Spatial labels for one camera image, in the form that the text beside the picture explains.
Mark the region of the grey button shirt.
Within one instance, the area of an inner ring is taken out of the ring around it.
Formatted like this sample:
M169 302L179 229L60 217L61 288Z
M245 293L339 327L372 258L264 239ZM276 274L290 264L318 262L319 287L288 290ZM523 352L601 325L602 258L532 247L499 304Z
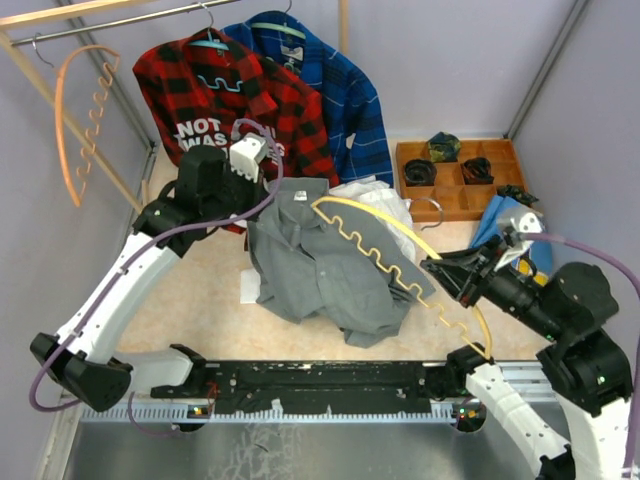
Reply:
M369 348L397 335L411 306L435 288L372 215L331 202L315 213L312 202L328 192L323 179L285 178L249 222L257 302L295 324L325 316L346 344Z

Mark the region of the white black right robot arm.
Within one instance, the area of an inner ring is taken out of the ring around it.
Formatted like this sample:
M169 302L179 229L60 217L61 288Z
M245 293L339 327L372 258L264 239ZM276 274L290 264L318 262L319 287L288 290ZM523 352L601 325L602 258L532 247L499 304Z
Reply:
M487 344L448 354L448 387L478 399L527 460L537 479L636 479L639 375L604 331L619 311L596 265L570 262L543 286L499 264L516 243L427 258L421 266L463 307L484 298L549 341L536 357L569 427L558 435L504 378Z

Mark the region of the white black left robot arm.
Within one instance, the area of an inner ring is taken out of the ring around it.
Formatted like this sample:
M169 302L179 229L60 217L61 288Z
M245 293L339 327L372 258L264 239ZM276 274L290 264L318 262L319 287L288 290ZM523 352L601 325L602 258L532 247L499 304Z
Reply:
M252 217L265 205L261 163L267 143L249 136L218 147L190 148L177 176L136 218L123 250L74 317L53 334L38 334L30 350L49 377L78 403L104 412L131 393L176 388L201 394L204 359L173 344L165 350L122 354L116 348L156 283L194 243L222 226Z

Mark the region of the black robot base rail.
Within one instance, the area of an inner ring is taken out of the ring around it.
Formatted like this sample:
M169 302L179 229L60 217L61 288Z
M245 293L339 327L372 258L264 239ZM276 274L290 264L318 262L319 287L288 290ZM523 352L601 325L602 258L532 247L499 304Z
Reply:
M468 392L466 376L486 360L450 354L421 361L221 361L195 367L179 386L154 387L155 399L201 399L217 414L259 413L278 401L289 415L422 414L436 400Z

